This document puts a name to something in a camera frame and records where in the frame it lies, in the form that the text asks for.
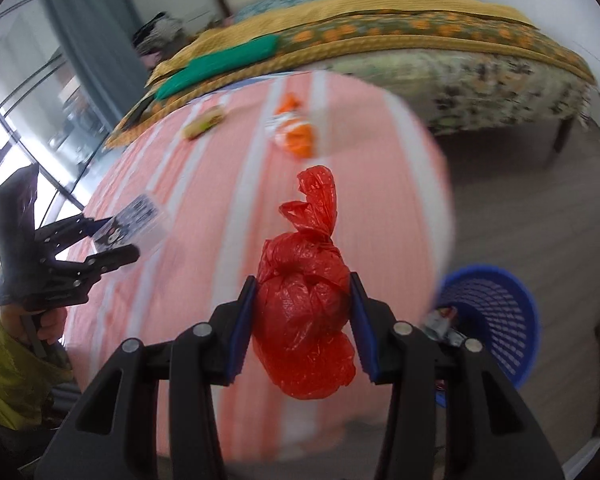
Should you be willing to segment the yellow green sleeve forearm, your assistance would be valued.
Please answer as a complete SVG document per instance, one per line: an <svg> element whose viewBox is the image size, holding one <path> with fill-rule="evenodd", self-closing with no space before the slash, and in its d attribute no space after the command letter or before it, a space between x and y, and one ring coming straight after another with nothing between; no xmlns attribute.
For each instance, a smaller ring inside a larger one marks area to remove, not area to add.
<svg viewBox="0 0 600 480"><path fill-rule="evenodd" d="M52 389L73 380L67 353L54 344L48 359L12 338L0 320L0 426L15 431L38 428Z"/></svg>

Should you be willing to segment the left hand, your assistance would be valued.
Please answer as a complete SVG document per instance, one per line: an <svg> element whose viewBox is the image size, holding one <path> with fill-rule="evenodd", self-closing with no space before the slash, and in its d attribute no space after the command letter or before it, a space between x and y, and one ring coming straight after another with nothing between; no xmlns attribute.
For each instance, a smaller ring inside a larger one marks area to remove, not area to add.
<svg viewBox="0 0 600 480"><path fill-rule="evenodd" d="M23 320L34 318L36 336L40 341L54 344L65 333L68 312L65 307L38 313L27 313L19 304L0 307L0 321L6 333L22 344L30 344Z"/></svg>

